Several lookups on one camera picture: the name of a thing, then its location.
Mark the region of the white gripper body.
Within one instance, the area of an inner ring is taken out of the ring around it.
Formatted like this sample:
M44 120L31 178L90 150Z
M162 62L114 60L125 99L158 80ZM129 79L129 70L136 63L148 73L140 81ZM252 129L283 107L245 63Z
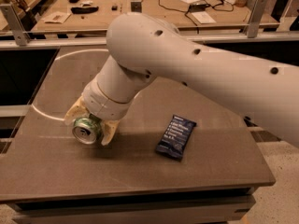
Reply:
M95 80L84 88L82 99L87 110L101 120L122 119L130 107L130 103L120 104L107 98Z

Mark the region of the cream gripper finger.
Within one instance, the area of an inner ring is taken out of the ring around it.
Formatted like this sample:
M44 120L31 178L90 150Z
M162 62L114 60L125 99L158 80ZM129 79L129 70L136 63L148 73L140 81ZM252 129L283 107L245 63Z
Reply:
M101 141L101 144L103 146L108 145L113 137L115 132L118 129L119 126L119 121L118 120L102 120L101 121L101 128L103 132L103 139Z
M83 97L80 96L66 112L64 123L70 125L75 119L86 118L88 116L89 110L86 108Z

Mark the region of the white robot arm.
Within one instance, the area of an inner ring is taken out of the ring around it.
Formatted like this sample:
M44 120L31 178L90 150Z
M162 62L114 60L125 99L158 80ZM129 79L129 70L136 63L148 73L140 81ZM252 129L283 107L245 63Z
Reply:
M66 123L95 115L108 143L135 96L156 77L167 77L299 144L299 67L199 45L168 23L134 12L108 26L107 48L107 61L65 114Z

